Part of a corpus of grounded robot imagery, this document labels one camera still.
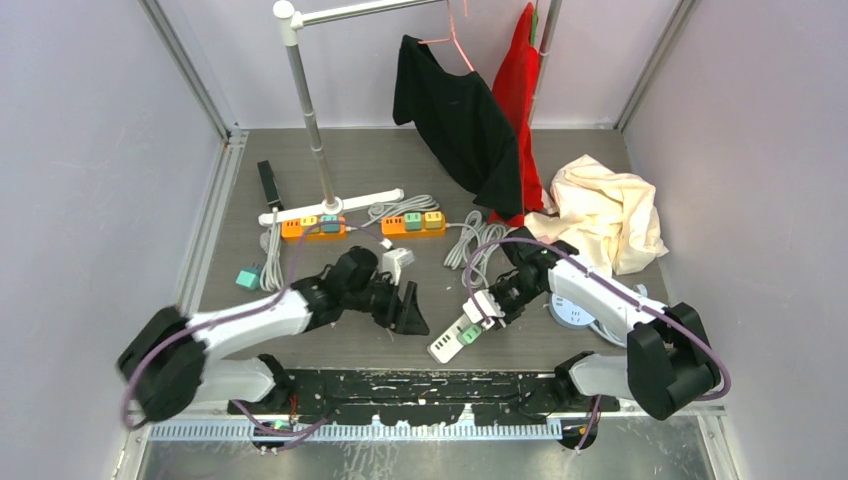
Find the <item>round blue socket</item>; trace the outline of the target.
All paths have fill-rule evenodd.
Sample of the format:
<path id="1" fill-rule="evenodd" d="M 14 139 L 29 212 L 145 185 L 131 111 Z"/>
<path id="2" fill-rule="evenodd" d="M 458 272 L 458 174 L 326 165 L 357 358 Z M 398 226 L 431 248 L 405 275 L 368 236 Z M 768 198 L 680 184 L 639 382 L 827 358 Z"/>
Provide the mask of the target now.
<path id="1" fill-rule="evenodd" d="M 556 294 L 550 296 L 548 310 L 554 321 L 566 328 L 587 329 L 597 326 L 594 316 L 574 302 Z"/>

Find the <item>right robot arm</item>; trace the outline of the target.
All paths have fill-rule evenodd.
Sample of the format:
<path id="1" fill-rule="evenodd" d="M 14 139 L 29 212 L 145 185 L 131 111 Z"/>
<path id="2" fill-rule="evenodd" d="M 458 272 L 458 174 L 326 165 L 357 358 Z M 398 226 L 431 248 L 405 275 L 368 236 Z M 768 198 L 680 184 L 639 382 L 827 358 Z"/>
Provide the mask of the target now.
<path id="1" fill-rule="evenodd" d="M 505 327 L 532 300 L 550 293 L 625 342 L 622 354 L 586 351 L 559 365 L 555 396 L 565 409 L 580 410 L 596 396 L 617 397 L 665 420 L 692 402 L 729 393 L 729 371 L 690 305 L 668 306 L 641 295 L 592 266 L 577 248 L 562 241 L 544 244 L 526 228 L 495 243 L 513 269 L 488 289 L 495 313 L 486 320 Z"/>

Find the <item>white power strip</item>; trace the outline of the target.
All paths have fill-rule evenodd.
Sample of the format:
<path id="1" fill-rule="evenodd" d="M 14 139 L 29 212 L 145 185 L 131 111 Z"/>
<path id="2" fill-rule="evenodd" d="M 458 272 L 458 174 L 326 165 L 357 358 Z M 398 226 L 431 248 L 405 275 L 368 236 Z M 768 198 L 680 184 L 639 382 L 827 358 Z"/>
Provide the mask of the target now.
<path id="1" fill-rule="evenodd" d="M 471 324 L 465 315 L 457 319 L 428 346 L 427 351 L 430 356 L 439 364 L 447 364 L 466 347 L 458 341 L 458 334 L 463 328 Z"/>

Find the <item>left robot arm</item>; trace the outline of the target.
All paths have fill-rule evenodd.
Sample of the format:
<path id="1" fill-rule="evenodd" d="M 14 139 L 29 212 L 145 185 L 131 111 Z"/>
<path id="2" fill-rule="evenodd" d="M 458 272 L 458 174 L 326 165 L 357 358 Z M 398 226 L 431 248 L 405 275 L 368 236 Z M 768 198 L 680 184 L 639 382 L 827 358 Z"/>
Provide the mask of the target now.
<path id="1" fill-rule="evenodd" d="M 429 335 L 416 283 L 400 283 L 414 259 L 406 248 L 376 255 L 354 246 L 319 274 L 266 298 L 192 315 L 175 306 L 158 310 L 116 362 L 126 381 L 120 404 L 125 426 L 138 427 L 130 417 L 132 404 L 140 407 L 143 424 L 206 402 L 282 411 L 292 397 L 282 365 L 267 354 L 249 360 L 234 360 L 232 354 L 329 326 L 347 311 L 365 313 L 398 335 Z"/>

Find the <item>black power strip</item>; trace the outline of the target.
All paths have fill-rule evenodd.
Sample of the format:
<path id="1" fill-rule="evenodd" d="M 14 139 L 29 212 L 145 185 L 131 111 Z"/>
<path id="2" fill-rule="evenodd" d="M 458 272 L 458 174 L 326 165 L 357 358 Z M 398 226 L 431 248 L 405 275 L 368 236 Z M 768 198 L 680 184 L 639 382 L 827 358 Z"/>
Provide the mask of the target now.
<path id="1" fill-rule="evenodd" d="M 270 162 L 268 160 L 258 162 L 257 169 L 267 206 L 271 210 L 284 210 L 285 207 L 281 201 L 276 177 Z"/>

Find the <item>teal USB charger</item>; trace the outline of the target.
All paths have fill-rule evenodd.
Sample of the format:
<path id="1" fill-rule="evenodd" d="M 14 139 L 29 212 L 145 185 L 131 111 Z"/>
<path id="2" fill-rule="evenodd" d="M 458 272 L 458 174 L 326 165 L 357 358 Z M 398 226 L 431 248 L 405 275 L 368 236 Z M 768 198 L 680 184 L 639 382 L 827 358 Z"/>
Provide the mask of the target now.
<path id="1" fill-rule="evenodd" d="M 235 280 L 235 284 L 240 288 L 249 291 L 260 289 L 262 269 L 257 266 L 242 268 Z"/>

